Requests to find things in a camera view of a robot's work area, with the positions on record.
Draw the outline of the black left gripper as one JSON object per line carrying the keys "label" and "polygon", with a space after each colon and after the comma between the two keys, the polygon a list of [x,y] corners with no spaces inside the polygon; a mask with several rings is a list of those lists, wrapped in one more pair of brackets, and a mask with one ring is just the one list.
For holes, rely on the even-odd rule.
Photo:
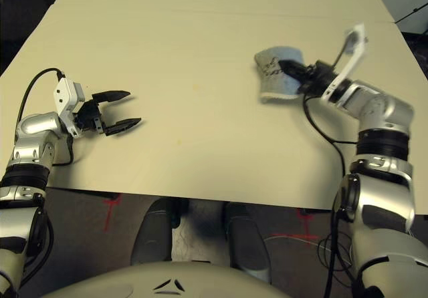
{"label": "black left gripper", "polygon": [[140,123],[141,118],[125,119],[105,127],[99,109],[99,103],[115,102],[129,95],[130,92],[123,90],[110,90],[93,94],[92,100],[84,102],[76,113],[76,126],[83,132],[90,130],[99,134],[105,133],[106,136],[119,134],[131,129]]}

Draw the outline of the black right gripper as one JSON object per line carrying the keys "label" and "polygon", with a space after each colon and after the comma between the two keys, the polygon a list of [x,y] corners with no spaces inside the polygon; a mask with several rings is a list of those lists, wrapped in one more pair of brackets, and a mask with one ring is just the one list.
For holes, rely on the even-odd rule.
{"label": "black right gripper", "polygon": [[322,95],[336,77],[334,66],[320,60],[307,67],[292,59],[279,60],[278,64],[288,76],[300,77],[298,93],[303,95]]}

